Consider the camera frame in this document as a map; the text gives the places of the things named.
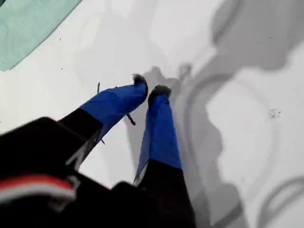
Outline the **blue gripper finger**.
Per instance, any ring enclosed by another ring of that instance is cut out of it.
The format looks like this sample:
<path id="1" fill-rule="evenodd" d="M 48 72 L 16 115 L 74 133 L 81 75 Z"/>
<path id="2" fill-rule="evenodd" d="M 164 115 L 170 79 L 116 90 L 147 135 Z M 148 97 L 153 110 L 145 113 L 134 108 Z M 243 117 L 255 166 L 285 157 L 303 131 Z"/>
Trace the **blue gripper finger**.
<path id="1" fill-rule="evenodd" d="M 159 194 L 163 200 L 189 204 L 173 114 L 171 89 L 157 85 L 148 98 L 135 184 Z"/>
<path id="2" fill-rule="evenodd" d="M 96 145 L 121 119 L 139 107 L 147 94 L 146 79 L 134 74 L 131 85 L 103 90 L 59 120 L 60 134 L 69 136 L 80 146 L 87 141 Z"/>

